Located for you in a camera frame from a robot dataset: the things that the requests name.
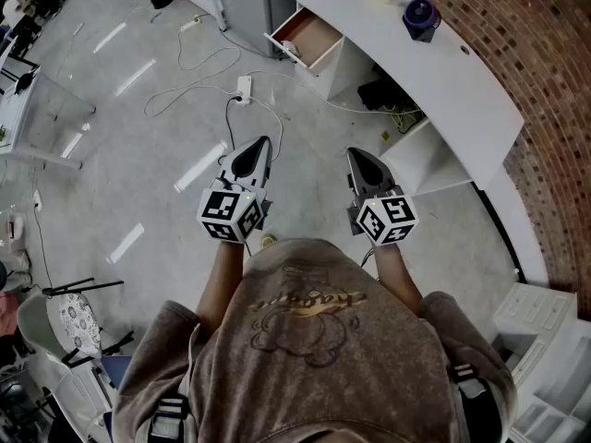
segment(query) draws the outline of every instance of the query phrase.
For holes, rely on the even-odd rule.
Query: white box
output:
[[[356,221],[374,245],[388,245],[404,240],[418,225],[418,215],[409,196],[368,198]]]
[[[262,218],[262,206],[253,192],[203,190],[197,219],[212,238],[244,243]]]

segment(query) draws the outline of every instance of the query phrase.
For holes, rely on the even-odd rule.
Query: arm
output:
[[[225,311],[230,305],[240,281],[242,281],[242,263],[244,245],[222,241],[207,281],[205,292],[201,296],[197,315],[201,322],[203,337],[208,339],[222,325]]]
[[[400,249],[397,245],[380,246],[374,249],[381,285],[416,314],[423,296],[406,270]]]

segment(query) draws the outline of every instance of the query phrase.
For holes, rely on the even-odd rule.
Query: electrical cable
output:
[[[162,92],[158,92],[155,93],[154,95],[152,95],[148,101],[146,102],[146,104],[144,105],[144,116],[146,118],[153,118],[154,116],[157,116],[159,114],[161,114],[162,112],[164,112],[165,110],[168,110],[168,108],[175,103],[178,99],[180,99],[183,95],[185,95],[188,91],[193,90],[193,89],[217,89],[223,93],[225,93],[226,95],[231,95],[231,96],[235,96],[238,95],[237,92],[228,92],[224,89],[222,89],[221,87],[217,87],[214,85],[196,85],[198,83],[200,83],[202,80],[205,80],[206,78],[212,78],[214,76],[218,76],[220,74],[222,74],[222,72],[225,72],[226,70],[228,70],[230,67],[232,67],[234,64],[236,64],[238,62],[238,59],[240,59],[240,50],[238,48],[232,48],[229,46],[226,46],[224,48],[220,48],[217,51],[215,51],[214,53],[211,53],[210,55],[208,55],[205,59],[203,59],[199,64],[197,64],[195,67],[192,67],[192,69],[197,69],[198,67],[202,66],[203,64],[205,64],[205,62],[207,62],[209,59],[211,59],[212,57],[214,57],[217,53],[224,51],[224,50],[232,50],[232,51],[237,51],[238,52],[238,57],[232,61],[232,63],[230,63],[228,66],[224,67],[223,69],[214,72],[213,74],[210,74],[208,76],[204,76],[202,78],[198,78],[197,80],[194,80],[193,82],[190,82],[186,85],[183,86],[179,86],[179,87],[175,87],[173,89],[168,89],[168,90],[163,90]],[[154,114],[147,114],[146,110],[148,108],[148,105],[150,105],[150,102],[152,100],[154,100],[156,97],[160,97],[161,95],[164,95],[165,93],[170,93],[170,92],[174,92],[177,90],[182,90],[181,93],[179,93],[176,97],[174,97],[169,103],[167,103],[161,110],[159,110],[158,112],[154,113]]]
[[[274,60],[277,60],[277,61],[283,61],[283,56],[281,54],[280,55],[266,55],[266,54],[260,53],[259,51],[253,51],[252,49],[245,48],[243,45],[238,44],[235,41],[232,41],[230,38],[228,38],[224,34],[224,32],[222,30],[220,30],[220,33],[222,34],[222,36],[225,38],[226,41],[230,42],[231,44],[235,44],[239,48],[244,49],[245,51],[247,51],[249,53],[259,55],[260,57],[266,57],[267,59],[274,59]]]
[[[296,80],[295,78],[293,78],[291,76],[288,76],[287,74],[283,74],[281,72],[272,72],[272,71],[269,71],[269,70],[253,70],[253,71],[248,72],[247,76],[252,76],[253,74],[274,74],[275,76],[282,76],[284,78],[290,78],[297,85],[300,85],[304,89],[312,92],[314,95],[316,95],[323,102],[328,103],[329,105],[333,106],[334,108],[338,108],[339,110],[345,110],[346,112],[353,112],[354,114],[387,114],[387,115],[392,115],[390,112],[380,112],[380,111],[377,111],[377,110],[376,111],[354,110],[353,108],[346,108],[346,107],[342,107],[340,105],[337,105],[336,103],[329,102],[328,100],[324,100],[315,90],[313,90],[310,87],[307,87],[306,85],[302,84],[299,80]],[[401,112],[401,113],[399,113],[399,115],[403,115],[403,114],[415,114],[417,112],[422,112],[422,110],[419,108],[419,109],[413,110],[411,112]]]
[[[193,16],[193,21],[197,21],[199,23],[199,18],[207,17],[209,15],[210,15],[209,13],[203,13],[202,15],[195,15],[195,16]],[[176,66],[181,70],[193,70],[193,69],[196,69],[199,66],[201,66],[201,64],[203,64],[205,61],[207,61],[207,59],[205,59],[205,61],[197,64],[194,67],[182,67],[181,66],[181,53],[183,53],[183,43],[181,42],[181,33],[182,32],[183,32],[182,30],[179,30],[178,33],[176,34],[176,38],[178,39],[178,56],[176,57]]]
[[[37,182],[35,180],[35,170],[34,169],[33,169],[33,177],[32,177],[31,184],[33,186],[33,193],[34,193],[35,188],[37,188]],[[49,275],[49,268],[47,268],[47,258],[45,257],[45,246],[43,244],[43,234],[41,231],[41,225],[39,224],[39,219],[37,218],[37,205],[33,205],[33,215],[35,216],[35,221],[37,222],[37,228],[39,228],[39,238],[41,239],[41,252],[43,254],[43,264],[45,265],[45,273],[47,274],[47,280],[49,281],[49,286],[53,289],[54,284],[52,283],[52,278]]]
[[[72,46],[74,46],[74,39],[75,38],[76,38],[75,35],[72,35],[72,37],[70,38],[70,45],[67,48],[66,55],[64,56],[64,59],[62,59],[62,63],[59,65],[59,68],[57,69],[57,74],[55,74],[55,80],[59,79],[59,75],[62,72],[62,67],[64,66],[64,62],[70,56],[70,51],[72,51]]]
[[[363,260],[361,261],[361,267],[363,268],[366,263],[368,262],[368,259],[370,257],[372,257],[374,255],[374,250],[373,247],[369,249],[369,251],[366,253],[366,255],[363,257]]]
[[[234,133],[232,133],[232,127],[230,126],[230,120],[228,120],[228,108],[230,107],[230,102],[232,100],[242,100],[242,98],[241,97],[232,97],[231,99],[228,99],[228,103],[225,105],[225,123],[228,125],[228,131],[230,131],[230,141],[232,142],[232,150],[235,150],[236,144],[234,143]],[[221,158],[222,158],[222,156],[220,156],[220,158],[218,158],[218,164],[220,163]]]
[[[232,100],[242,100],[242,98],[241,98],[241,97],[239,97],[239,96],[237,96],[237,97],[233,97],[233,98],[231,98],[231,99],[228,101],[228,103],[225,105],[225,123],[228,125],[228,130],[230,131],[230,140],[232,141],[232,150],[235,150],[234,134],[233,134],[233,131],[232,131],[232,127],[230,126],[230,120],[228,119],[228,106],[230,105],[230,102],[231,102]],[[279,116],[277,115],[277,113],[276,113],[276,112],[274,112],[274,111],[273,111],[271,108],[269,108],[267,105],[265,105],[263,102],[261,102],[261,101],[260,101],[260,100],[258,100],[258,99],[255,99],[255,98],[254,98],[254,97],[252,97],[252,96],[250,97],[250,100],[254,100],[254,101],[255,101],[256,103],[258,103],[258,104],[259,104],[261,107],[263,107],[263,108],[265,108],[265,109],[269,110],[269,111],[270,111],[270,112],[271,112],[271,113],[272,113],[272,114],[275,116],[275,118],[277,119],[277,122],[279,123],[279,141],[278,141],[278,143],[277,143],[277,151],[275,152],[275,155],[274,155],[274,156],[272,156],[272,158],[271,158],[271,162],[274,162],[274,161],[275,161],[275,160],[276,160],[276,159],[279,157],[279,154],[280,154],[280,152],[281,152],[281,143],[282,143],[282,141],[283,141],[283,122],[281,121],[281,118],[279,118]],[[220,157],[218,158],[218,164],[219,164],[219,165],[222,165],[222,163],[221,163],[221,160],[222,160],[223,158],[225,158],[225,157],[226,157],[226,155],[224,154],[224,155],[222,155],[222,156],[220,156]]]

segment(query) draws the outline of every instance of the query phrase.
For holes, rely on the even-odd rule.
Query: black chair leg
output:
[[[119,353],[121,351],[121,347],[125,346],[128,343],[133,341],[133,331],[130,331],[126,336],[124,336],[119,343],[114,344],[113,346],[109,346],[103,350],[103,354],[108,356],[109,354]]]
[[[115,281],[115,282],[107,282],[106,284],[91,285],[89,287],[79,287],[77,289],[64,290],[66,287],[71,287],[71,286],[75,285],[76,283],[83,283],[85,281],[74,282],[74,283],[71,283],[67,286],[63,285],[61,287],[55,287],[53,289],[45,288],[42,290],[42,292],[44,295],[47,295],[48,297],[56,297],[57,295],[65,295],[66,293],[81,293],[81,292],[86,292],[86,291],[93,291],[95,289],[103,289],[105,287],[111,287],[112,285],[119,285],[119,284],[124,283],[123,281]]]

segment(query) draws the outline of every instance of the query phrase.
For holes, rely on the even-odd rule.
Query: white cable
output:
[[[324,100],[315,90],[311,89],[310,87],[305,86],[299,80],[296,80],[295,78],[292,78],[291,76],[288,76],[287,74],[282,74],[281,72],[271,72],[271,71],[268,71],[268,70],[253,70],[251,72],[248,72],[247,76],[251,76],[252,74],[274,74],[276,76],[283,76],[285,78],[290,78],[297,85],[300,85],[304,89],[309,90],[310,92],[312,92],[314,95],[316,95],[323,102],[328,103],[329,105],[333,106],[334,108],[338,108],[339,110],[345,110],[346,112],[353,112],[354,114],[388,114],[388,115],[392,115],[392,112],[380,112],[380,111],[369,111],[369,110],[354,110],[352,108],[345,108],[345,107],[342,107],[340,105],[336,105],[335,103],[329,102],[328,100]],[[401,113],[399,113],[399,115],[403,115],[403,114],[415,114],[417,112],[422,112],[422,110],[421,109],[417,109],[417,110],[413,110],[412,112],[401,112]]]
[[[207,17],[209,15],[209,13],[204,13],[202,15],[196,15],[193,17],[193,21],[195,21],[196,23],[200,23],[199,18],[200,17]],[[181,66],[181,53],[183,52],[183,43],[181,42],[181,33],[183,31],[179,30],[178,33],[176,34],[176,37],[178,38],[178,56],[176,57],[176,66],[181,69],[181,70],[193,70],[193,69],[197,69],[199,66],[201,66],[203,63],[205,63],[205,61],[207,61],[210,57],[206,58],[204,61],[201,61],[199,64],[197,64],[194,67],[182,67]]]
[[[258,103],[261,107],[269,110],[272,114],[275,115],[275,118],[277,118],[277,121],[279,122],[279,143],[277,143],[277,152],[275,152],[275,155],[271,158],[271,161],[275,161],[278,157],[279,157],[279,153],[281,152],[281,142],[283,140],[283,122],[281,121],[281,118],[279,118],[279,116],[277,115],[276,112],[274,112],[270,107],[268,107],[267,105],[265,105],[264,103],[262,103],[260,100],[255,99],[254,97],[250,97],[251,100],[254,100],[256,103]]]
[[[202,77],[202,78],[198,78],[197,80],[194,80],[193,82],[190,82],[190,83],[188,83],[186,85],[183,85],[183,86],[180,86],[180,87],[175,87],[173,89],[168,89],[168,90],[164,90],[162,92],[155,93],[154,95],[152,95],[148,99],[148,101],[144,105],[144,116],[146,118],[153,118],[154,116],[161,114],[162,112],[164,112],[164,110],[168,109],[168,107],[170,107],[173,103],[175,103],[178,99],[180,99],[183,95],[185,95],[188,91],[190,91],[192,89],[217,89],[219,91],[222,91],[226,95],[231,95],[231,96],[236,95],[236,92],[227,92],[224,89],[222,89],[221,87],[217,87],[217,86],[214,86],[214,85],[195,85],[195,84],[200,83],[202,80],[205,80],[206,78],[212,78],[214,76],[218,76],[218,75],[222,74],[222,72],[225,72],[226,70],[228,70],[230,67],[232,67],[234,64],[236,64],[238,62],[238,59],[240,59],[240,50],[238,48],[234,48],[234,47],[224,47],[224,48],[218,49],[215,53],[211,53],[210,55],[208,55],[205,59],[203,59],[203,61],[201,61],[199,64],[197,64],[195,67],[193,67],[193,69],[197,69],[198,67],[202,66],[206,61],[208,61],[210,58],[214,57],[217,53],[219,53],[221,51],[224,51],[226,49],[230,49],[230,50],[233,50],[233,51],[237,51],[238,52],[238,57],[234,61],[232,61],[232,63],[230,63],[229,66],[224,67],[223,69],[221,69],[221,70],[219,70],[217,72],[214,72],[213,74],[209,74],[208,76],[205,76],[205,77]],[[156,97],[160,97],[161,95],[164,95],[165,93],[174,92],[176,90],[182,90],[182,89],[184,89],[184,90],[181,93],[179,93],[176,97],[174,97],[160,111],[156,112],[155,114],[147,114],[146,113],[146,109],[148,108],[148,105]]]

